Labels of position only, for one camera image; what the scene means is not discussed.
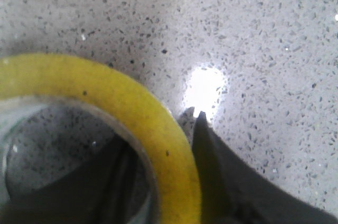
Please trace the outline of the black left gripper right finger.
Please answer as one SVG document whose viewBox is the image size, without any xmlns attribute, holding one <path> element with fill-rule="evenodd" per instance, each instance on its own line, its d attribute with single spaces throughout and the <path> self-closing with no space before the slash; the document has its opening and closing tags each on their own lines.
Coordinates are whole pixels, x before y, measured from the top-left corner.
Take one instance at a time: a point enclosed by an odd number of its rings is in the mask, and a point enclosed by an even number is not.
<svg viewBox="0 0 338 224">
<path fill-rule="evenodd" d="M 202 193 L 202 223 L 337 223 L 337 217 L 275 186 L 235 154 L 209 126 L 195 121 L 192 151 Z"/>
</svg>

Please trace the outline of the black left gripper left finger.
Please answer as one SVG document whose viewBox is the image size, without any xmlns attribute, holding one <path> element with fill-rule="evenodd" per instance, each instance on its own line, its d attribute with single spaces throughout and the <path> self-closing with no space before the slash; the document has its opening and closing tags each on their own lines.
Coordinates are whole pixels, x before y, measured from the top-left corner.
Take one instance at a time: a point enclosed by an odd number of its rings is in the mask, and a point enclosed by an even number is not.
<svg viewBox="0 0 338 224">
<path fill-rule="evenodd" d="M 61 179 L 16 197 L 1 223 L 151 223 L 152 195 L 137 152 L 107 144 Z"/>
</svg>

